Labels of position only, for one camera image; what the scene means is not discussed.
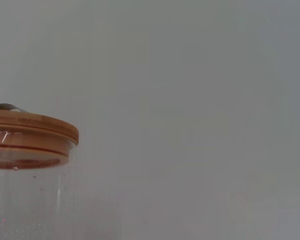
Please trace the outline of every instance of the gray background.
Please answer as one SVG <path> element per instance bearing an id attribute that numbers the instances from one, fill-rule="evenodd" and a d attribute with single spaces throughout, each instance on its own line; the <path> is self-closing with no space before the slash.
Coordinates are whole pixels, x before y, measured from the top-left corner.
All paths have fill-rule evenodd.
<path id="1" fill-rule="evenodd" d="M 300 240 L 300 0 L 0 0 L 1 102 L 79 128 L 80 239 Z"/>

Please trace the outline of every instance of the jar lid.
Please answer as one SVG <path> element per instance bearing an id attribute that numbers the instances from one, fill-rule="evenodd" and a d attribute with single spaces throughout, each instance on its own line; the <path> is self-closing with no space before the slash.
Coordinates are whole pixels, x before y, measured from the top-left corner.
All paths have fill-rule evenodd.
<path id="1" fill-rule="evenodd" d="M 75 145 L 79 143 L 79 131 L 70 123 L 50 116 L 29 113 L 8 103 L 0 104 L 0 127 L 58 135 Z"/>

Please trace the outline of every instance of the bamboo lid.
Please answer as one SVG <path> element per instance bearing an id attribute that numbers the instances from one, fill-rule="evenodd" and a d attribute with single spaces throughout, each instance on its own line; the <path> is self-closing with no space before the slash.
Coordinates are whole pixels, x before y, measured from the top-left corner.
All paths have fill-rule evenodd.
<path id="1" fill-rule="evenodd" d="M 78 129 L 57 118 L 29 113 L 11 104 L 0 104 L 0 128 L 30 130 L 40 133 L 58 135 L 72 141 L 75 145 L 79 143 Z"/>

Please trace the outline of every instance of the lid handle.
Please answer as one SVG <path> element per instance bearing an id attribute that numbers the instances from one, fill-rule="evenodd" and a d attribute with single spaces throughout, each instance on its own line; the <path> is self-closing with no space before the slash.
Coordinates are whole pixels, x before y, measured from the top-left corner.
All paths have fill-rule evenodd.
<path id="1" fill-rule="evenodd" d="M 27 111 L 9 103 L 0 103 L 0 110 L 19 110 L 22 113 L 27 113 Z"/>

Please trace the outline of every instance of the glass canister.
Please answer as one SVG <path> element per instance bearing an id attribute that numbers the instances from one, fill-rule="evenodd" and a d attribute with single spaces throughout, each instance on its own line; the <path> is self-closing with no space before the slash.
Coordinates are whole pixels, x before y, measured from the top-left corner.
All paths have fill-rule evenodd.
<path id="1" fill-rule="evenodd" d="M 67 122 L 0 104 L 0 240 L 75 239 L 78 142 Z"/>

